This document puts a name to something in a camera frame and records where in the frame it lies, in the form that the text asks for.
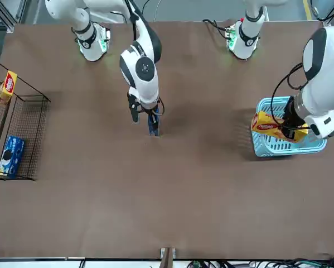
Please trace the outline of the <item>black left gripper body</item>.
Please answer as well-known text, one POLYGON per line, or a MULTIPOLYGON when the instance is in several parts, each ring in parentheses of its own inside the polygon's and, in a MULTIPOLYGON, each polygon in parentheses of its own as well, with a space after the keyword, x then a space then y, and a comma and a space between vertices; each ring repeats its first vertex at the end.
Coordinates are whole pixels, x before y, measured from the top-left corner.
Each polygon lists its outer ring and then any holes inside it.
POLYGON ((294 97, 289 97, 284 107, 283 125, 284 126, 302 126, 305 121, 300 118, 294 107, 294 97))

